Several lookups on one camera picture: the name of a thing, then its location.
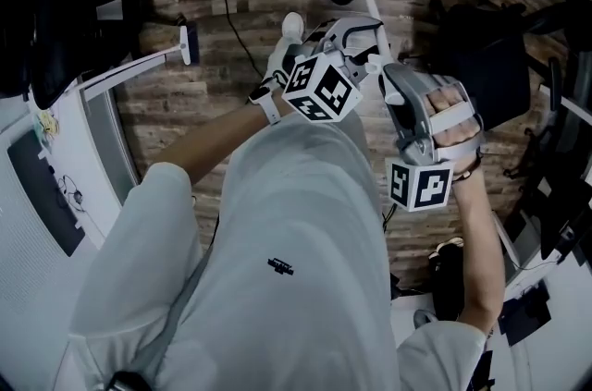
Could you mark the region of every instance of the desk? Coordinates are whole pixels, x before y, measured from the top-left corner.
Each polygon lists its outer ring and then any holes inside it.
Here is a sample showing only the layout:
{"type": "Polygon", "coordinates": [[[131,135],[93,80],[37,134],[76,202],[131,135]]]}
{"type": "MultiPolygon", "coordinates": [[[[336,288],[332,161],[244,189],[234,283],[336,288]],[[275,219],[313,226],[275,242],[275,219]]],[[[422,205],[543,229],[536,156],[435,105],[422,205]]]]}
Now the desk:
{"type": "MultiPolygon", "coordinates": [[[[73,213],[92,243],[100,248],[137,178],[112,95],[104,93],[89,104],[83,96],[71,91],[52,106],[59,133],[51,152],[43,151],[42,155],[54,167],[56,177],[70,176],[82,193],[85,212],[73,213]]],[[[28,108],[34,120],[40,110],[31,93],[28,108]]]]}

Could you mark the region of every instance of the watch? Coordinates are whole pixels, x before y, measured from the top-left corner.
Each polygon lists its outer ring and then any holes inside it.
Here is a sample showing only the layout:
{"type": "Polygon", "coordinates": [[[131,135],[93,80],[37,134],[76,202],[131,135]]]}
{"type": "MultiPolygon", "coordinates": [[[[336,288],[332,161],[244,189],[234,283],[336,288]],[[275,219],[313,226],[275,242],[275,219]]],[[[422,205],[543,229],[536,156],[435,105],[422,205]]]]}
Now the watch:
{"type": "Polygon", "coordinates": [[[268,87],[259,87],[258,89],[255,89],[251,95],[249,95],[249,102],[263,108],[270,125],[275,125],[281,119],[281,115],[279,114],[276,103],[272,98],[272,93],[268,87]]]}

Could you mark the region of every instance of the white desk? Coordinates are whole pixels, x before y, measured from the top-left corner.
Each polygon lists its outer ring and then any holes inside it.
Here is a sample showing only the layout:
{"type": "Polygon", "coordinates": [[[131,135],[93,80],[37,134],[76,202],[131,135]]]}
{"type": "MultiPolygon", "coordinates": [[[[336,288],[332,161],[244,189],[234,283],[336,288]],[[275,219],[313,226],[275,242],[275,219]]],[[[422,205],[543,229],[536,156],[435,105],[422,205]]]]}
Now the white desk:
{"type": "MultiPolygon", "coordinates": [[[[52,142],[51,153],[47,153],[46,157],[54,167],[56,177],[70,176],[82,193],[81,206],[86,212],[73,211],[73,213],[93,244],[100,248],[117,219],[121,210],[121,198],[124,195],[121,192],[117,195],[107,173],[109,169],[104,165],[104,161],[120,162],[121,159],[102,160],[101,150],[97,148],[96,144],[96,141],[99,140],[93,138],[92,126],[89,123],[90,116],[94,117],[94,126],[97,126],[96,118],[98,116],[102,118],[100,123],[107,124],[106,129],[99,130],[102,133],[107,131],[119,133],[119,127],[117,126],[117,113],[114,113],[109,94],[104,94],[102,100],[93,104],[95,107],[93,113],[90,112],[90,105],[86,105],[82,97],[82,93],[73,91],[60,97],[52,106],[52,112],[59,123],[59,133],[52,142]],[[96,113],[99,108],[101,108],[101,114],[96,113]]],[[[33,100],[32,93],[30,93],[28,107],[31,117],[34,119],[39,113],[39,108],[33,100]]],[[[106,157],[128,157],[122,136],[114,135],[109,141],[103,140],[103,142],[120,144],[118,146],[120,154],[106,157]]],[[[113,146],[105,148],[110,149],[111,153],[113,152],[113,146]]],[[[132,166],[129,162],[126,163],[126,167],[129,170],[130,178],[136,182],[135,173],[131,171],[132,166]]]]}

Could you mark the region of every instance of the shoe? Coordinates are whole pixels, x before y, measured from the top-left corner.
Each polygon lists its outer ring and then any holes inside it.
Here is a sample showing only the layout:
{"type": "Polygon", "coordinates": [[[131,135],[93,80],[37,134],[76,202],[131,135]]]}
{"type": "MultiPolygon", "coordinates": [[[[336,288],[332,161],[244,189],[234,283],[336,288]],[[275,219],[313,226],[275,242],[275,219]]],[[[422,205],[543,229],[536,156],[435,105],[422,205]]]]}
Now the shoe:
{"type": "Polygon", "coordinates": [[[461,237],[451,238],[448,241],[445,241],[444,243],[440,243],[439,245],[437,245],[436,246],[436,253],[439,254],[440,253],[440,250],[442,248],[444,248],[446,245],[456,245],[457,247],[462,248],[464,246],[464,241],[463,241],[463,239],[461,237]]]}
{"type": "Polygon", "coordinates": [[[284,22],[281,24],[281,34],[285,38],[302,41],[302,35],[304,34],[304,20],[302,17],[293,11],[286,15],[284,22]]]}

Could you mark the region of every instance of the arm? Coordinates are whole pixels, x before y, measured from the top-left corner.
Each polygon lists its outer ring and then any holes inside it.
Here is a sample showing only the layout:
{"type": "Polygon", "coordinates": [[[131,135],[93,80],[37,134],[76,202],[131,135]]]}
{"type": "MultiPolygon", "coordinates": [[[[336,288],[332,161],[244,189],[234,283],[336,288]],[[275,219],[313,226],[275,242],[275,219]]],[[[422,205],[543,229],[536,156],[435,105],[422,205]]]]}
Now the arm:
{"type": "MultiPolygon", "coordinates": [[[[279,94],[274,95],[274,102],[282,116],[291,112],[279,94]]],[[[195,184],[268,124],[260,106],[246,104],[193,129],[159,153],[154,162],[181,167],[195,184]]]]}
{"type": "Polygon", "coordinates": [[[483,171],[454,187],[464,238],[464,309],[459,322],[488,334],[503,306],[505,273],[500,238],[491,216],[483,171]]]}

